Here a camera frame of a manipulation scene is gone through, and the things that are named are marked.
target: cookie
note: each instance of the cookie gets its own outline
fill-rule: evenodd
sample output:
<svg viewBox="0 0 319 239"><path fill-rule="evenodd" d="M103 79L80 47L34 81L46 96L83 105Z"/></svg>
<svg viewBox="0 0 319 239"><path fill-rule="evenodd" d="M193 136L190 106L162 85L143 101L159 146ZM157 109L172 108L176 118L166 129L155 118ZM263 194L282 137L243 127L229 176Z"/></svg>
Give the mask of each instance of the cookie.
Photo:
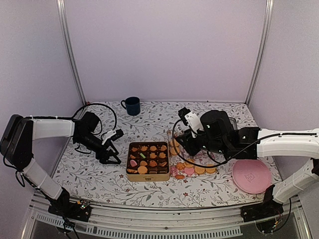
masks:
<svg viewBox="0 0 319 239"><path fill-rule="evenodd" d="M188 158L187 160L188 160L189 162L192 162L192 163L195 162L194 159L191 159L191 158ZM193 167L195 166L195 165L190 164L190 163L187 163L187 162L184 162L184 165L185 165L186 168L193 168Z"/></svg>
<svg viewBox="0 0 319 239"><path fill-rule="evenodd" d="M185 168L184 173L186 173L188 176L193 175L195 172L194 168Z"/></svg>
<svg viewBox="0 0 319 239"><path fill-rule="evenodd" d="M135 170L135 169L130 169L130 168L128 168L128 172L129 172L129 173L137 173L138 171Z"/></svg>
<svg viewBox="0 0 319 239"><path fill-rule="evenodd" d="M161 148L160 148L160 150L161 150L161 151L165 151L165 150L167 150L167 147L166 147L165 145L162 145Z"/></svg>
<svg viewBox="0 0 319 239"><path fill-rule="evenodd" d="M135 160L130 160L130 165L131 165L132 167L135 167L135 166L138 165L138 163L136 163Z"/></svg>
<svg viewBox="0 0 319 239"><path fill-rule="evenodd" d="M140 162L140 166L147 166L148 163L146 163L145 161L141 161Z"/></svg>
<svg viewBox="0 0 319 239"><path fill-rule="evenodd" d="M217 168L205 168L206 173L212 174L217 172Z"/></svg>
<svg viewBox="0 0 319 239"><path fill-rule="evenodd" d="M175 176L175 178L176 178L176 179L184 179L185 176L182 175L182 174L178 174L178 175Z"/></svg>
<svg viewBox="0 0 319 239"><path fill-rule="evenodd" d="M173 155L173 156L176 156L176 155L177 155L177 153L176 153L176 151L175 151L174 148L171 148L171 149L170 149L170 154Z"/></svg>
<svg viewBox="0 0 319 239"><path fill-rule="evenodd" d="M150 147L150 151L156 151L158 148L156 148L156 146L151 146Z"/></svg>
<svg viewBox="0 0 319 239"><path fill-rule="evenodd" d="M165 162L163 162L163 163L159 163L159 166L161 166L161 167L165 167L167 165L167 162L165 161Z"/></svg>
<svg viewBox="0 0 319 239"><path fill-rule="evenodd" d="M146 174L148 172L148 168L146 168L145 166L140 166L138 168L138 172L139 174Z"/></svg>
<svg viewBox="0 0 319 239"><path fill-rule="evenodd" d="M146 146L141 147L141 151L145 152L148 148Z"/></svg>
<svg viewBox="0 0 319 239"><path fill-rule="evenodd" d="M175 141L175 146L179 147L179 143L176 141L176 139L174 139L174 141ZM170 146L174 147L173 141L170 141L169 144L170 144Z"/></svg>
<svg viewBox="0 0 319 239"><path fill-rule="evenodd" d="M198 175L205 173L205 168L202 168L202 167L195 166L194 170L195 170L195 173L197 173Z"/></svg>
<svg viewBox="0 0 319 239"><path fill-rule="evenodd" d="M158 165L158 163L156 163L156 161L151 160L150 161L150 167L156 167Z"/></svg>
<svg viewBox="0 0 319 239"><path fill-rule="evenodd" d="M159 157L160 157L160 158L166 158L166 154L164 154L164 153L159 153Z"/></svg>
<svg viewBox="0 0 319 239"><path fill-rule="evenodd" d="M185 168L185 165L183 163L181 163L181 162L178 162L177 165L176 165L176 168L181 171L181 170L183 170Z"/></svg>
<svg viewBox="0 0 319 239"><path fill-rule="evenodd" d="M155 153L150 153L150 158L156 158L157 155Z"/></svg>

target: pink cookie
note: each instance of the pink cookie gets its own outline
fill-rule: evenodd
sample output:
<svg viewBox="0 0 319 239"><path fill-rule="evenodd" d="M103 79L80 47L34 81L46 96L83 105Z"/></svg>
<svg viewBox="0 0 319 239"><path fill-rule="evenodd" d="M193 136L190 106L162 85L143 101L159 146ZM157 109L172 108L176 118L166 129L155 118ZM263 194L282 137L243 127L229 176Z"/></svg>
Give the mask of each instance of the pink cookie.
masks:
<svg viewBox="0 0 319 239"><path fill-rule="evenodd" d="M131 160L131 161L130 161L130 165L131 165L132 167L135 167L135 166L138 165L138 163L136 163L135 160Z"/></svg>
<svg viewBox="0 0 319 239"><path fill-rule="evenodd" d="M186 173L188 176L192 175L194 172L194 168L184 168L184 173Z"/></svg>
<svg viewBox="0 0 319 239"><path fill-rule="evenodd" d="M175 166L170 168L170 174L175 177L178 174L177 168Z"/></svg>

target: metal frame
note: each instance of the metal frame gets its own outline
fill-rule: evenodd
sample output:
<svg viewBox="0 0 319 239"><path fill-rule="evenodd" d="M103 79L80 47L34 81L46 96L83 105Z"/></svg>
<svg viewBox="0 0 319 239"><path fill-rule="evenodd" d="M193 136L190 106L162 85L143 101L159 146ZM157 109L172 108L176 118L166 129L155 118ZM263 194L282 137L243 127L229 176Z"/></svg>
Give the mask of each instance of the metal frame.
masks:
<svg viewBox="0 0 319 239"><path fill-rule="evenodd" d="M267 38L269 35L271 16L273 13L273 5L274 5L274 0L267 0L265 17L264 17L264 26L263 26L260 45L259 45L257 60L255 63L253 76L252 76L252 79L250 82L248 94L247 94L246 101L245 101L246 105L248 105L248 106L250 106L253 95L254 95L254 91L256 88L256 84L257 84L257 80L258 80L258 76L259 76L259 72L260 72L260 67L261 67L264 52L265 52L266 42L267 42Z"/></svg>
<svg viewBox="0 0 319 239"><path fill-rule="evenodd" d="M27 224L22 239L29 239L35 220L62 227L61 217L47 212L49 202L36 193L29 206ZM242 205L222 208L150 208L92 203L92 214L89 222L76 223L76 230L92 236L106 238L230 238L234 232L241 234L240 226L255 224L273 217L244 223L240 216ZM289 211L289 203L284 204L284 214ZM302 210L299 198L292 198L292 215L294 215L301 239L311 239L310 230Z"/></svg>
<svg viewBox="0 0 319 239"><path fill-rule="evenodd" d="M58 5L58 12L59 12L59 17L60 17L60 23L61 23L61 28L62 28L62 33L64 37L64 42L66 46L66 50L68 53L70 65L71 65L71 70L73 74L73 78L75 81L75 86L76 90L79 94L79 98L81 100L82 105L86 105L86 99L83 91L83 87L80 81L79 77L79 72L76 67L76 62L72 50L72 44L71 44L71 39L70 39L70 33L69 33L69 28L68 28L68 23L66 19L66 13L65 13L65 6L64 6L64 0L57 0L57 5Z"/></svg>
<svg viewBox="0 0 319 239"><path fill-rule="evenodd" d="M254 71L253 71L253 76L252 76L252 79L251 79L251 82L249 85L249 90L248 90L248 93L246 96L246 100L244 102L248 106L251 103L251 100L252 100L252 97L254 94L254 90L256 88L256 83L257 83L257 79L259 76L260 67L262 64L262 59L263 59L263 55L264 55L264 51L265 51L265 47L266 47L266 42L267 42L267 38L268 38L268 34L269 34L269 29L270 29L271 17L272 17L272 12L273 12L273 4L274 4L274 0L267 0L265 17L264 17L264 24L263 24L263 30L262 30L262 37L261 37L261 41L260 41L260 45L259 45L258 55L257 55L257 59L256 59ZM69 33L69 28L68 28L68 23L67 23L64 0L57 0L57 6L58 6L58 12L59 12L59 17L60 17L62 33L63 33L64 41L65 41L65 46L67 49L67 53L68 53L74 81L75 81L75 86L76 86L77 92L79 94L79 98L81 100L81 103L83 105L85 105L87 101L86 101L86 98L84 95L83 87L82 87L82 84L80 81L79 73L78 73L78 70L76 67L75 57L74 57L73 50L72 50L72 44L71 44L70 33Z"/></svg>

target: mug handle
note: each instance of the mug handle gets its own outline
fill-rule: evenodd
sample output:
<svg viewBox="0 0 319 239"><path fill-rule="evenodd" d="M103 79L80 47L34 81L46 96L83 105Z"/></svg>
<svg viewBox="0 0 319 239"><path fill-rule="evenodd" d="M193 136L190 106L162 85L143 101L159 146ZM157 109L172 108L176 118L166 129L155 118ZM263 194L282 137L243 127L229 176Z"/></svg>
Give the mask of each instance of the mug handle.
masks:
<svg viewBox="0 0 319 239"><path fill-rule="evenodd" d="M125 103L125 100L122 100L122 101L121 101L121 106L122 106L124 109L126 109L126 107L123 105L123 102Z"/></svg>

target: orange cookie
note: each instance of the orange cookie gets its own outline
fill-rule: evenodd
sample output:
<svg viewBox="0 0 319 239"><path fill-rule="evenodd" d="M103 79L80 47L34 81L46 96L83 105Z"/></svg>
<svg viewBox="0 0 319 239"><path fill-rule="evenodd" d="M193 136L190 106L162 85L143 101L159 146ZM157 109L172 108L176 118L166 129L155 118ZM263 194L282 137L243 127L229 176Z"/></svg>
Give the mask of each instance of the orange cookie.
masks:
<svg viewBox="0 0 319 239"><path fill-rule="evenodd" d="M129 172L129 173L137 173L138 171L137 171L137 170L134 170L134 169L129 169L129 168L128 168L128 172Z"/></svg>
<svg viewBox="0 0 319 239"><path fill-rule="evenodd" d="M146 163L145 161L141 161L140 162L140 166L147 166L148 163Z"/></svg>
<svg viewBox="0 0 319 239"><path fill-rule="evenodd" d="M141 147L141 151L145 152L148 148L146 146Z"/></svg>
<svg viewBox="0 0 319 239"><path fill-rule="evenodd" d="M165 145L162 145L162 147L160 148L161 151L165 151L167 150L167 147Z"/></svg>
<svg viewBox="0 0 319 239"><path fill-rule="evenodd" d="M195 166L195 173L197 173L198 175L204 174L205 168Z"/></svg>
<svg viewBox="0 0 319 239"><path fill-rule="evenodd" d="M154 160L150 161L150 166L151 167L156 167L158 165L158 163L156 163Z"/></svg>
<svg viewBox="0 0 319 239"><path fill-rule="evenodd" d="M139 174L146 174L148 172L148 168L146 168L145 166L140 166L138 168L138 172Z"/></svg>
<svg viewBox="0 0 319 239"><path fill-rule="evenodd" d="M165 157L166 157L166 154L164 154L164 153L159 153L159 157L160 157L160 158L165 158Z"/></svg>
<svg viewBox="0 0 319 239"><path fill-rule="evenodd" d="M217 172L217 168L205 168L206 173L212 174Z"/></svg>
<svg viewBox="0 0 319 239"><path fill-rule="evenodd" d="M161 167L165 167L166 165L167 165L167 162L166 162L166 161L159 164L159 166L161 166Z"/></svg>
<svg viewBox="0 0 319 239"><path fill-rule="evenodd" d="M182 174L178 174L178 175L175 176L175 178L176 178L176 179L184 179L185 176L182 175Z"/></svg>
<svg viewBox="0 0 319 239"><path fill-rule="evenodd" d="M185 165L183 163L181 163L181 162L178 162L177 165L176 165L176 168L181 171L181 170L183 170L185 168Z"/></svg>
<svg viewBox="0 0 319 239"><path fill-rule="evenodd" d="M174 141L175 141L175 146L179 147L179 143L176 141L176 139L174 139ZM170 146L174 147L172 140L169 142L169 144L170 144Z"/></svg>
<svg viewBox="0 0 319 239"><path fill-rule="evenodd" d="M176 153L176 151L175 151L174 148L171 148L171 149L170 149L170 154L173 155L173 156L176 156L176 155L177 155L177 153Z"/></svg>
<svg viewBox="0 0 319 239"><path fill-rule="evenodd" d="M158 148L156 148L156 146L151 146L150 147L150 151L156 151Z"/></svg>
<svg viewBox="0 0 319 239"><path fill-rule="evenodd" d="M191 159L191 158L188 158L187 160L188 160L189 162L192 162L192 163L195 162L194 159ZM193 168L193 167L194 167L193 164L190 164L190 163L187 163L187 162L184 162L184 165L185 165L186 168Z"/></svg>
<svg viewBox="0 0 319 239"><path fill-rule="evenodd" d="M155 153L150 153L150 158L156 158L157 155Z"/></svg>

